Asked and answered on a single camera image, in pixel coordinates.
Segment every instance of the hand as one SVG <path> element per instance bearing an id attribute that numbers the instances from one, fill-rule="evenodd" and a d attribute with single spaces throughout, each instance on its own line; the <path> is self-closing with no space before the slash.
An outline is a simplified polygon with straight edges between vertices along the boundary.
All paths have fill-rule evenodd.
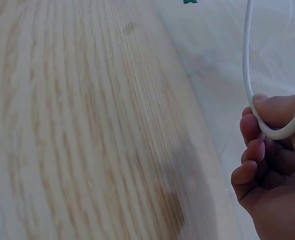
<path id="1" fill-rule="evenodd" d="M 295 95 L 256 95 L 255 107 L 270 128 L 280 129 L 295 116 Z M 282 141 L 265 137 L 249 107 L 240 129 L 247 148 L 231 176 L 238 202 L 261 240 L 295 240 L 295 134 Z"/>

